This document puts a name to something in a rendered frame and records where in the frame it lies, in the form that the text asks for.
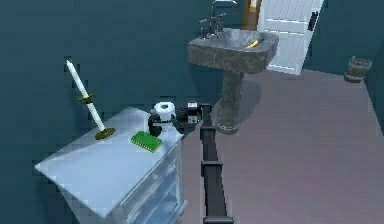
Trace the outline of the white panelled room door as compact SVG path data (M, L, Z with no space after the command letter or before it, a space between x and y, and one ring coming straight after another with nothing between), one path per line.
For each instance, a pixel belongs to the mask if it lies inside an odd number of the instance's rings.
M312 12L320 12L324 0L262 0L258 31L279 37L277 51L268 70L292 75L301 73L313 31L307 30Z

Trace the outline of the green rectangular sponge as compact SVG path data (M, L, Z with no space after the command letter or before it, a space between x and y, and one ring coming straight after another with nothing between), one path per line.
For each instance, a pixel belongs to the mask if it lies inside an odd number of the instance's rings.
M135 135L131 137L131 142L149 152L155 152L163 143L163 141L151 134L138 131Z

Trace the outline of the white candle on brass holder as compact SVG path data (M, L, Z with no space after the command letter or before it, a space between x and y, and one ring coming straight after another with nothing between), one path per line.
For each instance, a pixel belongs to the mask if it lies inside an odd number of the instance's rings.
M82 80L80 79L80 76L72 62L69 60L66 61L66 66L69 71L69 73L72 76L73 81L75 82L78 90L81 93L81 96L77 98L78 101L84 101L87 105L87 108L91 114L91 117L93 118L94 122L96 123L99 131L95 134L96 140L105 139L109 136L111 136L114 132L114 128L106 128L103 121L101 120L101 117L96 109L96 107L93 104L92 97L94 96L94 93L88 93Z

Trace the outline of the white toilet tissue roll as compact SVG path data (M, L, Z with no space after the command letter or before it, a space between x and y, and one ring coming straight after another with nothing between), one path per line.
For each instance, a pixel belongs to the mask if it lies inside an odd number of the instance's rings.
M154 106L161 122L168 122L175 114L175 105L172 102L159 102Z

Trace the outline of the pale blue cabinet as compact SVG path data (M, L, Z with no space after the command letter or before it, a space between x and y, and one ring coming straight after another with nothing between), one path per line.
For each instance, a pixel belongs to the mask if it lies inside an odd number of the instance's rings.
M161 134L155 152L133 144L148 117L127 108L105 122L112 136L97 140L90 131L35 166L58 186L80 224L176 224L183 213L182 135Z

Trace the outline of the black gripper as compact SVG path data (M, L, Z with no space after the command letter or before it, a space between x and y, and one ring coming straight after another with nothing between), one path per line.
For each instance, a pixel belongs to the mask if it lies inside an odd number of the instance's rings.
M171 131L175 128L179 132L185 132L188 128L188 109L186 107L178 108L175 111L175 118L172 122L161 122L160 115L152 113L148 118L149 133L158 137L163 132Z

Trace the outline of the grey stone pedestal sink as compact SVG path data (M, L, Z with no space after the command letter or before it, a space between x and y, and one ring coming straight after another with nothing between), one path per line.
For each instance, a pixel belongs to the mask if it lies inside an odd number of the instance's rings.
M258 46L246 48L255 40L259 41ZM188 43L189 63L224 72L214 115L220 133L232 135L239 130L244 75L264 71L276 54L278 42L276 34L225 28L209 39L196 38Z

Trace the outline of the dark grey metal faucet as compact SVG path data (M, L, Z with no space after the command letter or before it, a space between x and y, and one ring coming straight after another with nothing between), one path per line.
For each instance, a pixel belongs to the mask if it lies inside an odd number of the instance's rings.
M213 0L211 4L211 16L209 18L201 19L198 21L199 24L208 23L209 27L200 28L200 38L209 39L211 36L216 36L218 32L223 31L222 17L225 13L217 14L216 8L236 8L238 2L236 0Z

